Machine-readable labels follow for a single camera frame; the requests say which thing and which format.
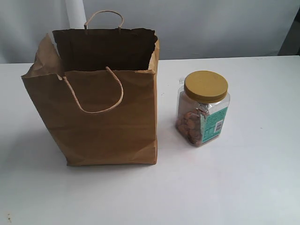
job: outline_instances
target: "white wall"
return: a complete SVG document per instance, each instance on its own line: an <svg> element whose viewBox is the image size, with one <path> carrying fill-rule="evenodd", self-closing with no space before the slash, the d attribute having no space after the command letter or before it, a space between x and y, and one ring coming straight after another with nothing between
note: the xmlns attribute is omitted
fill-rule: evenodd
<svg viewBox="0 0 300 225"><path fill-rule="evenodd" d="M45 33L69 28L64 0L0 0L0 63L32 62ZM124 28L156 30L161 59L276 55L300 0L83 0L86 18L119 11ZM97 15L90 28L114 28Z"/></svg>

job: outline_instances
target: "brown paper bag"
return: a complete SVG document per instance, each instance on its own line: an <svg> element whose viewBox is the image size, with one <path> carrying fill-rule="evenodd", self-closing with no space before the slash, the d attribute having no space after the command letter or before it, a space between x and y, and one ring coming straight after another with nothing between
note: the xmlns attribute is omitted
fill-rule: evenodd
<svg viewBox="0 0 300 225"><path fill-rule="evenodd" d="M25 88L68 165L155 164L158 39L88 22L53 32L60 57L46 35Z"/></svg>

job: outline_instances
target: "gold lid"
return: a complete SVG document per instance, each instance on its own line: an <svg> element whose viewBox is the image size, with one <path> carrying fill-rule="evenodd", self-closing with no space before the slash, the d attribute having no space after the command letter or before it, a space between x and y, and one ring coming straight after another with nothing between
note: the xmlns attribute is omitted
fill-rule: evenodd
<svg viewBox="0 0 300 225"><path fill-rule="evenodd" d="M227 95L227 80L211 71L195 71L184 81L184 91L191 99L201 103L215 103Z"/></svg>

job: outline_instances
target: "clear plastic jar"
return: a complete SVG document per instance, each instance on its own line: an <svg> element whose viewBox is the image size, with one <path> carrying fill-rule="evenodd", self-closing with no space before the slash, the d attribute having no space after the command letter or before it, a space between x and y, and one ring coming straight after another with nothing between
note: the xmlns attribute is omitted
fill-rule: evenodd
<svg viewBox="0 0 300 225"><path fill-rule="evenodd" d="M211 71L186 77L178 92L176 128L192 145L201 146L220 135L230 102L227 89L226 79Z"/></svg>

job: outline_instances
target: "jar label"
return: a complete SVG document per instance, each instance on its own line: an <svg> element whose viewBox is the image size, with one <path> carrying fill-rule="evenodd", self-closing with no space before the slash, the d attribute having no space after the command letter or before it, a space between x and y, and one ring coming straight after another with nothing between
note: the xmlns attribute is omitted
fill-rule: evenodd
<svg viewBox="0 0 300 225"><path fill-rule="evenodd" d="M223 121L226 116L227 107L215 112L212 115L207 116L206 122L204 125L204 134L202 138L202 143L209 141L215 136L221 133L223 126Z"/></svg>

